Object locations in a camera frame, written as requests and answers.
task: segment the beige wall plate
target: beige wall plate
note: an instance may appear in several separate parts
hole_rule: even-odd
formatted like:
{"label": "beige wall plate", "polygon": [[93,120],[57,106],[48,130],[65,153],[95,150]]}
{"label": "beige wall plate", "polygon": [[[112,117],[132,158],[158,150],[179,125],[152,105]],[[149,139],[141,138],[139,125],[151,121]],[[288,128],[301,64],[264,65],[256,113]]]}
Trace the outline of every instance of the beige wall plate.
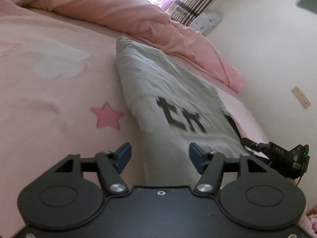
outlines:
{"label": "beige wall plate", "polygon": [[307,109],[308,107],[310,107],[311,103],[310,101],[307,99],[307,97],[304,95],[304,93],[299,89],[299,87],[295,86],[292,89],[292,93],[295,95],[295,97],[297,98],[297,100],[301,103],[301,105]]}

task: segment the pink star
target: pink star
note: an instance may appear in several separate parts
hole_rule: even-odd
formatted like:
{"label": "pink star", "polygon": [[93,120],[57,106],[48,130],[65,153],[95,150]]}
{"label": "pink star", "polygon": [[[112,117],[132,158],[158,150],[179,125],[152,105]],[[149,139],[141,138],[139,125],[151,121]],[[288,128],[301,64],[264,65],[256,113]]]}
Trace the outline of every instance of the pink star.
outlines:
{"label": "pink star", "polygon": [[91,107],[90,111],[98,116],[97,128],[110,126],[118,131],[120,130],[118,121],[124,116],[124,113],[113,110],[108,102],[103,107]]}

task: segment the silver screw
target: silver screw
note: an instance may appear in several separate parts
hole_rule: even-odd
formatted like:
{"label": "silver screw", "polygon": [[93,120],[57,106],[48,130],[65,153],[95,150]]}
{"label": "silver screw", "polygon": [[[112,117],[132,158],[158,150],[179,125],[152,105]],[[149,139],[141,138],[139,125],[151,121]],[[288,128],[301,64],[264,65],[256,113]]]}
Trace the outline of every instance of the silver screw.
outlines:
{"label": "silver screw", "polygon": [[25,238],[36,238],[34,234],[28,233],[25,235]]}
{"label": "silver screw", "polygon": [[163,196],[163,195],[165,195],[165,194],[166,194],[165,191],[158,191],[158,195],[160,195],[160,196]]}
{"label": "silver screw", "polygon": [[126,187],[123,184],[116,183],[110,186],[110,190],[114,192],[123,192],[126,189]]}
{"label": "silver screw", "polygon": [[199,190],[200,192],[210,192],[212,191],[212,186],[210,184],[199,184],[197,186],[197,190]]}

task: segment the wall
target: wall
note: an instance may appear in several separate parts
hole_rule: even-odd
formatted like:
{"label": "wall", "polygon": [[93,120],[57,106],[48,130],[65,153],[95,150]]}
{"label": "wall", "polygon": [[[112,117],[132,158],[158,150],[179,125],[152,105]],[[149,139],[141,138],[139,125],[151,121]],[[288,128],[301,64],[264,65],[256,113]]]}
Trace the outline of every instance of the wall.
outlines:
{"label": "wall", "polygon": [[[317,15],[298,0],[225,0],[222,22],[207,38],[247,80],[242,94],[268,139],[291,149],[310,145],[299,187],[317,204]],[[311,101],[304,110],[291,89]]]}

